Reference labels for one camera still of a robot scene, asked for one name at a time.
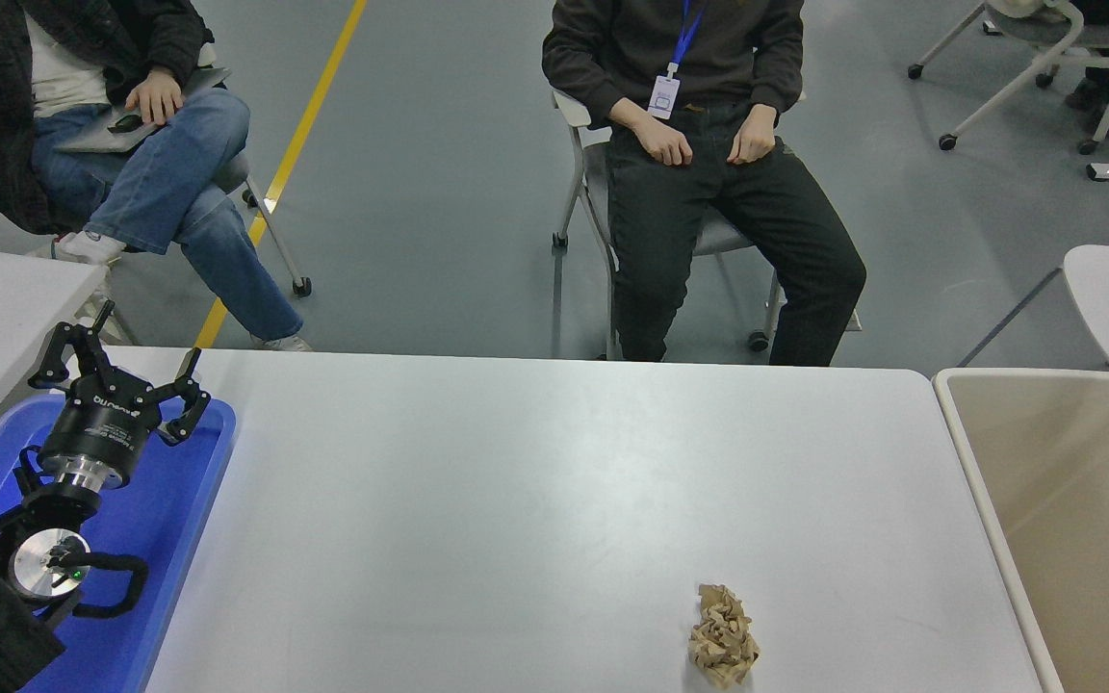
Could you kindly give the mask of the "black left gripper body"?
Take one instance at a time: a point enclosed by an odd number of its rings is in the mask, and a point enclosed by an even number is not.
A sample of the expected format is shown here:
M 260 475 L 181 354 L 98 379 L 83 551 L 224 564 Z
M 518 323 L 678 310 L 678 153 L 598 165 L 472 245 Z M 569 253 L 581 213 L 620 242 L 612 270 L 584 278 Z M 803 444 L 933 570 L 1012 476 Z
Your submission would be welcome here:
M 150 387 L 129 371 L 112 371 L 106 383 L 96 374 L 78 377 L 40 448 L 44 473 L 58 476 L 59 465 L 80 457 L 109 466 L 116 476 L 135 473 L 149 434 L 160 424 L 157 402 L 138 402 Z

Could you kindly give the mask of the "person's left hand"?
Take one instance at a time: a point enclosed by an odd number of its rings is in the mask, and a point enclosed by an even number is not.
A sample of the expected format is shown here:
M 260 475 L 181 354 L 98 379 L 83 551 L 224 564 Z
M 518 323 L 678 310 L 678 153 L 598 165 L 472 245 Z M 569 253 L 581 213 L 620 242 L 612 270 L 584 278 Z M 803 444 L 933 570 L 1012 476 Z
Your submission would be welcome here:
M 150 67 L 147 75 L 128 93 L 128 111 L 135 111 L 142 123 L 166 126 L 184 105 L 182 88 L 167 67 Z
M 776 145 L 775 128 L 779 110 L 756 104 L 747 111 L 728 153 L 728 164 L 744 166 L 761 161 Z

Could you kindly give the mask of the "person's right hand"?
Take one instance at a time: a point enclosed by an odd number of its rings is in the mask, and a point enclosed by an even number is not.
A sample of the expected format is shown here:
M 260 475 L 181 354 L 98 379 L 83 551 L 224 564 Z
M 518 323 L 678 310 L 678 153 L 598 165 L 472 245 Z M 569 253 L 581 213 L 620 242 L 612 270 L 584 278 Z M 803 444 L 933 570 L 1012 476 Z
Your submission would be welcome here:
M 660 164 L 667 167 L 685 167 L 694 161 L 694 150 L 686 136 L 675 128 L 670 128 L 664 121 L 643 115 L 628 128 L 644 152 Z

